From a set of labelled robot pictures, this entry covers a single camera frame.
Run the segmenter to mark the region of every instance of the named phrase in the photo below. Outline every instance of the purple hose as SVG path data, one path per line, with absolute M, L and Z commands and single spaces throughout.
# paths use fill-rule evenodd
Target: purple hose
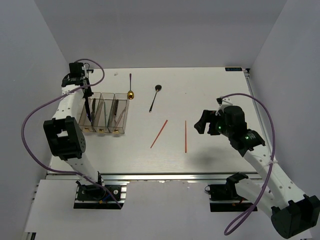
M 224 98 L 228 98 L 228 97 L 236 96 L 236 95 L 246 96 L 248 98 L 251 98 L 251 99 L 255 100 L 256 102 L 258 102 L 263 107 L 263 109 L 265 110 L 266 114 L 268 115 L 268 118 L 269 118 L 269 121 L 270 121 L 270 125 L 271 125 L 271 131 L 272 131 L 272 152 L 271 152 L 271 157 L 270 158 L 271 158 L 271 161 L 273 161 L 274 157 L 275 157 L 275 151 L 276 151 L 276 136 L 275 136 L 275 126 L 274 126 L 274 123 L 272 121 L 272 118 L 270 116 L 270 113 L 269 113 L 268 109 L 266 108 L 266 106 L 260 100 L 256 99 L 253 96 L 245 94 L 245 93 L 232 93 L 232 94 L 228 94 L 228 95 L 222 96 L 221 98 L 224 99 Z M 265 190 L 267 188 L 267 185 L 268 185 L 268 182 L 269 182 L 269 179 L 270 179 L 270 176 L 271 176 L 272 167 L 273 167 L 273 165 L 270 164 L 268 173 L 267 173 L 265 181 L 264 181 L 264 184 L 262 185 L 262 188 L 261 188 L 261 192 L 260 192 L 259 196 L 257 197 L 257 199 L 255 200 L 255 202 L 253 203 L 253 205 L 251 205 L 246 211 L 241 213 L 234 220 L 232 220 L 232 222 L 229 223 L 229 225 L 224 230 L 224 235 L 227 236 L 227 235 L 232 234 L 238 227 L 240 227 L 241 224 L 244 223 L 244 221 L 254 211 L 255 207 L 258 205 L 260 199 L 262 198 L 263 194 L 265 193 Z M 231 226 L 233 224 L 235 224 L 240 218 L 242 218 L 242 219 L 229 231 L 229 228 L 231 228 Z
M 83 89 L 83 88 L 87 88 L 87 87 L 93 87 L 93 86 L 96 86 L 98 85 L 99 83 L 101 83 L 103 81 L 103 79 L 105 78 L 105 71 L 103 69 L 103 67 L 98 64 L 97 62 L 91 60 L 91 59 L 88 59 L 88 58 L 82 58 L 82 59 L 79 59 L 76 62 L 80 62 L 80 61 L 90 61 L 94 64 L 96 64 L 101 70 L 102 70 L 102 78 L 97 81 L 96 83 L 94 84 L 89 84 L 89 85 L 84 85 L 84 86 L 79 86 L 79 87 L 76 87 L 75 89 L 71 90 L 68 92 L 68 94 L 72 94 L 74 93 L 75 91 L 79 90 L 79 89 Z M 37 164 L 39 164 L 41 167 L 43 167 L 44 169 L 48 170 L 48 171 L 51 171 L 51 172 L 55 172 L 55 173 L 59 173 L 59 174 L 75 174 L 75 175 L 78 175 L 80 177 L 83 177 L 85 180 L 87 180 L 88 182 L 90 182 L 91 184 L 99 187 L 99 188 L 102 188 L 103 190 L 105 190 L 111 197 L 112 199 L 116 202 L 116 204 L 119 206 L 119 208 L 121 209 L 121 205 L 119 204 L 119 202 L 116 200 L 116 198 L 113 196 L 113 194 L 109 191 L 109 189 L 107 189 L 106 187 L 92 181 L 90 178 L 88 178 L 87 176 L 85 176 L 84 174 L 82 174 L 81 172 L 77 172 L 77 171 L 61 171 L 61 170 L 56 170 L 56 169 L 52 169 L 46 165 L 44 165 L 39 159 L 37 159 L 37 157 L 33 154 L 33 152 L 30 150 L 28 144 L 27 144 L 27 141 L 26 141 L 26 137 L 25 137 L 25 128 L 26 128 L 26 124 L 27 124 L 27 121 L 29 120 L 29 118 L 34 114 L 36 113 L 37 111 L 39 111 L 40 109 L 66 97 L 67 94 L 63 94 L 61 96 L 58 96 L 56 97 L 55 99 L 51 100 L 51 101 L 48 101 L 47 103 L 41 105 L 41 106 L 38 106 L 35 110 L 33 110 L 32 112 L 30 112 L 26 118 L 24 119 L 23 123 L 22 123 L 22 126 L 21 126 L 21 139 L 22 139 L 22 143 L 26 149 L 26 151 L 30 154 L 30 156 L 33 158 L 33 160 L 35 160 L 35 162 Z

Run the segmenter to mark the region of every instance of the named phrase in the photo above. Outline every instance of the purple cable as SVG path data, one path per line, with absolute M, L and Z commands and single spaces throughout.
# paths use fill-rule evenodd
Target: purple cable
M 74 93 L 75 91 L 79 90 L 79 89 L 83 89 L 83 88 L 87 88 L 87 87 L 93 87 L 93 86 L 96 86 L 98 85 L 99 83 L 101 83 L 103 81 L 103 79 L 105 78 L 105 71 L 103 69 L 103 67 L 98 64 L 97 62 L 91 60 L 91 59 L 88 59 L 88 58 L 82 58 L 82 59 L 79 59 L 76 62 L 80 62 L 80 61 L 90 61 L 94 64 L 96 64 L 101 70 L 102 70 L 102 78 L 97 81 L 96 83 L 93 83 L 93 84 L 89 84 L 89 85 L 84 85 L 84 86 L 79 86 L 79 87 L 76 87 L 75 89 L 71 90 L 68 92 L 68 94 L 72 94 Z M 26 151 L 30 154 L 30 156 L 33 158 L 33 160 L 35 160 L 35 162 L 37 164 L 39 164 L 41 167 L 43 167 L 44 169 L 48 170 L 48 171 L 51 171 L 51 172 L 55 172 L 55 173 L 59 173 L 59 174 L 75 174 L 75 175 L 78 175 L 80 177 L 83 177 L 85 180 L 87 180 L 89 183 L 99 187 L 99 188 L 102 188 L 103 190 L 105 190 L 110 196 L 111 198 L 115 201 L 115 203 L 119 206 L 119 208 L 121 209 L 121 205 L 120 203 L 116 200 L 116 198 L 113 196 L 113 194 L 109 191 L 109 189 L 107 189 L 106 187 L 92 181 L 90 178 L 88 178 L 87 176 L 85 176 L 84 174 L 82 174 L 81 172 L 77 172 L 77 171 L 61 171 L 61 170 L 56 170 L 56 169 L 52 169 L 46 165 L 44 165 L 39 159 L 37 159 L 37 157 L 33 154 L 33 152 L 30 150 L 28 144 L 27 144 L 27 141 L 26 141 L 26 137 L 25 137 L 25 128 L 26 128 L 26 124 L 27 124 L 27 121 L 29 120 L 29 118 L 34 114 L 36 113 L 37 111 L 39 111 L 40 109 L 66 97 L 67 94 L 63 94 L 61 96 L 58 96 L 56 97 L 55 99 L 51 100 L 51 101 L 48 101 L 47 103 L 41 105 L 41 106 L 38 106 L 35 110 L 33 110 L 32 112 L 30 112 L 26 118 L 24 119 L 23 123 L 22 123 L 22 126 L 21 126 L 21 139 L 22 139 L 22 143 L 26 149 Z
M 270 113 L 269 113 L 268 109 L 266 108 L 266 106 L 260 100 L 256 99 L 254 96 L 250 96 L 250 95 L 245 94 L 245 93 L 232 93 L 232 94 L 228 94 L 228 95 L 222 96 L 221 98 L 224 99 L 224 98 L 228 98 L 228 97 L 236 96 L 236 95 L 246 96 L 248 98 L 251 98 L 251 99 L 255 100 L 256 102 L 258 102 L 263 107 L 263 109 L 265 110 L 266 114 L 268 115 L 268 118 L 269 118 L 269 121 L 270 121 L 270 125 L 271 125 L 271 131 L 272 131 L 272 152 L 271 152 L 270 159 L 271 159 L 271 161 L 273 161 L 274 157 L 275 157 L 275 152 L 276 152 L 276 136 L 275 136 L 275 126 L 274 126 L 274 123 L 272 121 L 272 118 L 270 116 Z M 261 192 L 260 192 L 259 196 L 257 197 L 257 199 L 255 200 L 255 202 L 246 211 L 241 213 L 234 220 L 232 220 L 232 222 L 229 223 L 229 225 L 224 230 L 224 235 L 225 236 L 228 236 L 228 235 L 232 234 L 238 227 L 240 227 L 241 224 L 244 223 L 244 221 L 254 211 L 254 209 L 258 205 L 260 199 L 262 198 L 262 196 L 265 193 L 265 190 L 267 188 L 267 185 L 268 185 L 268 182 L 269 182 L 269 179 L 270 179 L 270 176 L 271 176 L 272 167 L 273 167 L 273 165 L 270 164 L 268 173 L 267 173 L 265 181 L 264 181 L 264 184 L 262 185 L 262 188 L 261 188 Z M 238 221 L 238 219 L 240 219 L 240 218 L 242 218 L 242 219 L 229 231 L 229 228 L 231 228 L 231 226 L 233 224 L 235 224 Z

